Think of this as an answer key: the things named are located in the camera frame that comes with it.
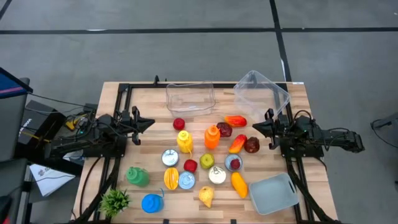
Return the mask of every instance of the green leaves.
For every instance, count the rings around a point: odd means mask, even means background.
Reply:
[[[111,189],[106,195],[103,195],[99,210],[105,212],[107,217],[115,217],[129,206],[130,199],[126,192],[127,190],[122,192],[121,190]]]

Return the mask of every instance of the orange bottle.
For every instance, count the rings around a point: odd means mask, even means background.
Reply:
[[[205,131],[205,146],[209,149],[214,149],[218,146],[218,142],[220,141],[220,131],[215,126],[210,126]]]

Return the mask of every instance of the white paper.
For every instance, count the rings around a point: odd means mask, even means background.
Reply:
[[[37,164],[33,164],[30,167],[30,171],[33,174],[37,185],[39,186],[40,193],[42,193],[43,197],[49,196],[52,192],[59,189],[62,185],[66,184],[69,180],[75,178],[74,175],[67,174],[64,172],[60,172],[57,170],[50,169],[48,167],[40,166]],[[45,179],[46,177],[56,178],[57,179]]]

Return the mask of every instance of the gray floor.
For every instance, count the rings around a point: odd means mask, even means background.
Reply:
[[[277,8],[283,28],[398,27],[396,0],[277,0]],[[267,0],[13,0],[0,21],[0,30],[181,27],[273,27],[273,21]],[[369,124],[398,111],[398,32],[289,33],[284,42],[292,79],[305,82],[319,125],[355,130],[366,147],[326,154],[340,220],[397,223],[398,149],[375,137]],[[0,66],[29,77],[37,94],[76,103],[97,102],[104,81],[155,75],[230,81],[258,70],[284,80],[272,32],[0,35],[0,52]],[[380,135],[398,145],[389,128]],[[35,203],[32,222],[66,222],[77,186],[75,180]]]

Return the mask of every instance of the blue bottle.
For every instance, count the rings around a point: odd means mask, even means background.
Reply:
[[[141,207],[146,213],[155,213],[163,209],[163,197],[156,194],[148,194],[142,199]]]

